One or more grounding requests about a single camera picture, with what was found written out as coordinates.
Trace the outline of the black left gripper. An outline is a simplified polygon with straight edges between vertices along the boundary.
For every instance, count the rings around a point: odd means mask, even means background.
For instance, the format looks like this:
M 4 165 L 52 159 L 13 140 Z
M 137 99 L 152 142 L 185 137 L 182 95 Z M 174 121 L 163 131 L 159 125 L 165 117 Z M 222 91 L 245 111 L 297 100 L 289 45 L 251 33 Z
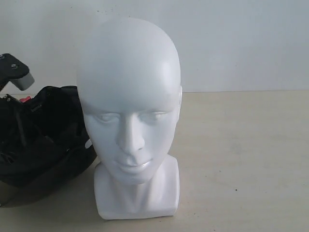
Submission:
M 35 82 L 29 67 L 10 53 L 0 55 L 0 90 L 12 83 L 24 91 Z

